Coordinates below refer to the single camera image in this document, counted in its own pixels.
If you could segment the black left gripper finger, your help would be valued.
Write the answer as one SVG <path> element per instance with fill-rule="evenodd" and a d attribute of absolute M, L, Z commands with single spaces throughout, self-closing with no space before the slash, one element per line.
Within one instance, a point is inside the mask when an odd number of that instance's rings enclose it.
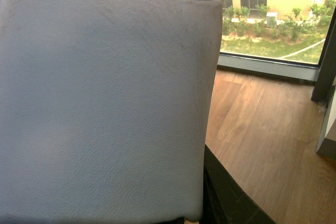
<path fill-rule="evenodd" d="M 202 223 L 275 223 L 243 191 L 208 146 L 204 153 Z"/>

